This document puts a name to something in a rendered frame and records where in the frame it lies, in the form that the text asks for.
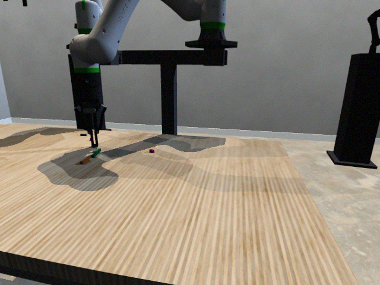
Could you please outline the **orange rod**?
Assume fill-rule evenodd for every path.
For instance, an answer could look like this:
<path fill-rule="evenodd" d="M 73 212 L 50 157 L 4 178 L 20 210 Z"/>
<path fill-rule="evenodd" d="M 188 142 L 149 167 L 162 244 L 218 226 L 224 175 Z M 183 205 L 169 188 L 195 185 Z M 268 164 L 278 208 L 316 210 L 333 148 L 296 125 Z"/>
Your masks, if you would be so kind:
<path fill-rule="evenodd" d="M 84 164 L 84 163 L 88 162 L 89 160 L 90 160 L 90 159 L 87 157 L 87 158 L 85 158 L 84 160 L 80 161 L 80 164 Z"/>

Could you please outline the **green rod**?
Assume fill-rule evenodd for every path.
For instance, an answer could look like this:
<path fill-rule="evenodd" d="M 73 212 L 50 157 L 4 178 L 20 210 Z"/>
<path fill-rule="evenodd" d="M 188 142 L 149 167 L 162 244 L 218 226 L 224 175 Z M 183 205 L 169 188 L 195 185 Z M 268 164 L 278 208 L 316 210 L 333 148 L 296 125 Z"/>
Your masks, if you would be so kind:
<path fill-rule="evenodd" d="M 91 158 L 95 158 L 101 152 L 101 148 L 98 148 L 92 155 Z"/>

